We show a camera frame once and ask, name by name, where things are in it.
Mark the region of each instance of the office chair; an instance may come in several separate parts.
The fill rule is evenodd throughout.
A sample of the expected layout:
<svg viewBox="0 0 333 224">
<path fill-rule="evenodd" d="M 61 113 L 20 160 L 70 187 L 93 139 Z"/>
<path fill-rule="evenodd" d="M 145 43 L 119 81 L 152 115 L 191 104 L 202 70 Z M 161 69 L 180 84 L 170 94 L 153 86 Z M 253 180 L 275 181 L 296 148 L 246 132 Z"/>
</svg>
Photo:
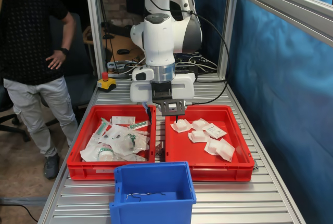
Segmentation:
<svg viewBox="0 0 333 224">
<path fill-rule="evenodd" d="M 10 108 L 12 108 L 13 103 L 10 100 L 10 97 L 8 95 L 7 90 L 4 88 L 3 85 L 0 85 L 0 112 L 4 112 L 9 110 Z M 23 141 L 24 142 L 29 142 L 30 141 L 30 137 L 27 134 L 27 132 L 25 132 L 23 129 L 18 129 L 18 128 L 13 128 L 10 126 L 6 126 L 6 125 L 2 125 L 3 122 L 7 121 L 7 120 L 11 120 L 11 122 L 14 125 L 19 125 L 20 121 L 17 118 L 16 114 L 11 114 L 8 116 L 2 116 L 0 117 L 0 130 L 1 131 L 6 131 L 6 132 L 11 132 L 11 133 L 20 133 L 23 135 Z"/>
<path fill-rule="evenodd" d="M 77 14 L 72 14 L 72 16 L 76 21 L 76 32 L 69 54 L 62 66 L 68 93 L 72 100 L 73 111 L 75 115 L 78 116 L 79 106 L 88 104 L 93 96 L 94 89 L 97 85 L 97 78 L 93 75 L 93 68 L 84 46 L 80 16 Z M 50 27 L 53 50 L 57 50 L 61 47 L 62 43 L 63 23 L 51 16 Z M 42 104 L 48 107 L 43 97 L 41 97 L 41 100 Z M 46 126 L 56 123 L 58 123 L 58 120 L 54 119 L 46 123 Z"/>
</svg>

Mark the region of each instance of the floor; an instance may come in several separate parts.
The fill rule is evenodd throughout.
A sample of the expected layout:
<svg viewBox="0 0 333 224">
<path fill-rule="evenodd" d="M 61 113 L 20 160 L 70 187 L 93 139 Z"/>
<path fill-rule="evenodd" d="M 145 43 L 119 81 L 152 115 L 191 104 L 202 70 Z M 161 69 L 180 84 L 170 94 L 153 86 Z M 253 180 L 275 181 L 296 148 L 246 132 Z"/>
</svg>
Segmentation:
<svg viewBox="0 0 333 224">
<path fill-rule="evenodd" d="M 0 117 L 9 114 L 13 114 L 13 111 L 2 112 Z M 51 110 L 46 107 L 43 107 L 43 117 L 46 122 L 54 119 Z M 11 120 L 3 124 L 13 126 Z M 27 130 L 23 124 L 19 128 Z M 59 123 L 49 129 L 62 163 L 68 151 L 66 137 Z M 23 197 L 24 200 L 36 197 L 47 198 L 55 179 L 44 178 L 43 166 L 44 157 L 33 140 L 25 143 L 20 134 L 0 131 L 0 201 L 3 198 Z M 27 208 L 35 219 L 39 219 L 43 210 L 41 204 L 27 205 Z M 0 217 L 2 218 L 1 224 L 36 223 L 24 208 L 17 206 L 0 206 Z"/>
</svg>

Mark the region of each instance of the man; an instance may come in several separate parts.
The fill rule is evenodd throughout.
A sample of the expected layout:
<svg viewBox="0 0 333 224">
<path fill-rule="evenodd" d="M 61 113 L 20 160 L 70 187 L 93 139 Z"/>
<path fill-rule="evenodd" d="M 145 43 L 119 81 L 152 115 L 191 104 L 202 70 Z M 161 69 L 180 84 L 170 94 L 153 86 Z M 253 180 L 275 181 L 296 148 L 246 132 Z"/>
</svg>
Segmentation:
<svg viewBox="0 0 333 224">
<path fill-rule="evenodd" d="M 62 48 L 52 50 L 49 16 L 64 23 Z M 75 21 L 60 0 L 0 0 L 0 69 L 14 111 L 45 155 L 44 175 L 59 172 L 59 155 L 42 117 L 43 96 L 67 137 L 78 128 L 61 65 L 71 46 Z"/>
</svg>

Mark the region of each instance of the red plastic crate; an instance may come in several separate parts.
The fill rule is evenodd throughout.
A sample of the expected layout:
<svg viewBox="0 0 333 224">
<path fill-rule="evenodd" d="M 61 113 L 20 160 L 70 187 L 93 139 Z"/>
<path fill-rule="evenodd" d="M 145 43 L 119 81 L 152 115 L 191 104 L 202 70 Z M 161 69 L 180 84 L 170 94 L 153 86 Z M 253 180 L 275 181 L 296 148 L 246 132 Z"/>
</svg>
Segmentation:
<svg viewBox="0 0 333 224">
<path fill-rule="evenodd" d="M 167 162 L 188 161 L 193 181 L 250 181 L 254 160 L 229 106 L 189 106 L 186 115 L 179 119 L 190 123 L 203 118 L 227 132 L 223 136 L 235 148 L 232 162 L 219 155 L 210 155 L 205 142 L 193 143 L 188 133 L 178 133 L 170 126 L 176 118 L 165 118 L 165 160 Z"/>
<path fill-rule="evenodd" d="M 154 163 L 155 162 L 155 139 L 156 139 L 156 107 L 149 106 L 151 111 L 151 125 L 139 130 L 150 133 L 149 150 L 140 151 L 138 155 L 145 157 L 146 162 L 83 162 L 80 151 L 87 146 L 90 137 L 101 124 L 101 117 L 110 120 L 112 116 L 134 116 L 135 121 L 143 122 L 148 120 L 148 115 L 143 106 L 112 105 L 93 106 L 82 126 L 82 129 L 75 141 L 73 149 L 67 159 L 69 175 L 73 180 L 112 180 L 113 170 L 125 164 L 131 163 Z"/>
</svg>

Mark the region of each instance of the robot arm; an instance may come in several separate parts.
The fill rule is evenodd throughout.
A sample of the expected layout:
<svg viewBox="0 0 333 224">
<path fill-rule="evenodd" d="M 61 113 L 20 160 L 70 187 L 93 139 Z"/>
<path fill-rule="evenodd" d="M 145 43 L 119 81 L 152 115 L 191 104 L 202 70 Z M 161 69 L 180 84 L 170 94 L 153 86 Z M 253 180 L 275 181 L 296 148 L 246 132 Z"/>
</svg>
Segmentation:
<svg viewBox="0 0 333 224">
<path fill-rule="evenodd" d="M 169 9 L 169 0 L 153 0 L 162 9 Z M 172 0 L 184 11 L 183 20 L 175 21 L 169 11 L 161 10 L 150 0 L 146 7 L 154 14 L 131 29 L 133 42 L 146 55 L 146 65 L 132 73 L 131 100 L 152 101 L 162 115 L 184 115 L 185 101 L 194 97 L 195 75 L 175 74 L 174 53 L 193 53 L 201 46 L 202 33 L 195 12 L 194 0 Z"/>
<path fill-rule="evenodd" d="M 145 7 L 151 14 L 169 14 L 173 23 L 173 39 L 174 39 L 174 53 L 188 53 L 192 54 L 201 47 L 202 31 L 199 19 L 190 15 L 189 12 L 196 12 L 194 0 L 152 0 L 156 5 L 162 9 L 170 9 L 170 1 L 178 3 L 181 7 L 183 15 L 182 21 L 175 21 L 169 11 L 160 10 L 150 0 L 145 0 Z M 143 32 L 144 22 L 135 25 L 131 30 L 131 38 L 133 42 L 143 48 Z"/>
</svg>

